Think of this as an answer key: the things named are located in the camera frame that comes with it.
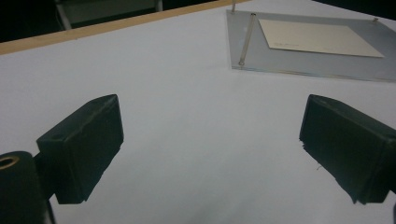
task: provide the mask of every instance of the wooden edge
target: wooden edge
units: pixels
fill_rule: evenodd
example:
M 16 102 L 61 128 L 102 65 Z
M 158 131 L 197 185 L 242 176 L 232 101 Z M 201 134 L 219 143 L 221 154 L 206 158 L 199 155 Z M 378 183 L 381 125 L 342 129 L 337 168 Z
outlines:
M 242 3 L 250 0 L 237 0 L 236 3 Z M 47 45 L 57 44 L 68 40 L 78 39 L 90 35 L 99 35 L 102 33 L 119 30 L 122 28 L 135 26 L 151 21 L 163 20 L 175 16 L 185 15 L 192 12 L 208 10 L 216 7 L 225 7 L 232 4 L 232 0 L 219 0 L 209 3 L 203 3 L 190 7 L 181 7 L 162 12 L 151 13 L 143 16 L 132 17 L 119 21 L 110 21 L 77 29 L 61 31 L 48 35 L 38 35 L 29 38 L 19 39 L 0 43 L 0 55 L 17 52 L 26 49 L 34 49 Z

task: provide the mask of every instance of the black foam block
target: black foam block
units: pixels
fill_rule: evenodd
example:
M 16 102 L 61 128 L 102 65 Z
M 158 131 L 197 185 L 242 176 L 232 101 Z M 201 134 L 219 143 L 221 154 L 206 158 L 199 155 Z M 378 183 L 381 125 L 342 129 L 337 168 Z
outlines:
M 37 139 L 43 188 L 58 203 L 81 203 L 90 196 L 123 142 L 117 95 L 89 101 Z
M 360 111 L 310 95 L 300 140 L 353 202 L 382 203 L 395 190 L 396 131 Z

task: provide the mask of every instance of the white tabletop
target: white tabletop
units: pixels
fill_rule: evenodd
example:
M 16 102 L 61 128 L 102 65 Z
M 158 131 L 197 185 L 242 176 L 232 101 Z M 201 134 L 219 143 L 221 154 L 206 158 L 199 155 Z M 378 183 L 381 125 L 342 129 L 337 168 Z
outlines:
M 120 97 L 121 150 L 87 202 L 51 198 L 58 223 L 392 223 L 392 192 L 353 204 L 298 137 L 311 93 L 396 128 L 396 85 L 233 70 L 227 8 L 0 56 L 0 154 L 35 155 L 81 105 Z M 236 9 L 373 17 L 309 0 Z

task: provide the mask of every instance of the transparent plastic sheet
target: transparent plastic sheet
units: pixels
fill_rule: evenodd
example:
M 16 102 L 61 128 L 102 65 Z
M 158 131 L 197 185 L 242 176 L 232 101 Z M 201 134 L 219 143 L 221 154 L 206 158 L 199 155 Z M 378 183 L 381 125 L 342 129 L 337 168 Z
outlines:
M 247 55 L 240 65 L 252 12 L 227 10 L 233 69 L 312 77 L 340 77 L 396 82 L 396 32 L 380 21 L 257 13 Z M 259 20 L 345 25 L 384 55 L 384 58 L 270 49 Z

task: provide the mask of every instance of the beige card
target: beige card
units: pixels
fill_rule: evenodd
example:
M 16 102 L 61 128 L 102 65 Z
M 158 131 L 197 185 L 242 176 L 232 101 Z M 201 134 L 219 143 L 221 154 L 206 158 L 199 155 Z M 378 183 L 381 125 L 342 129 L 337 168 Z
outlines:
M 270 49 L 384 57 L 347 26 L 260 20 Z

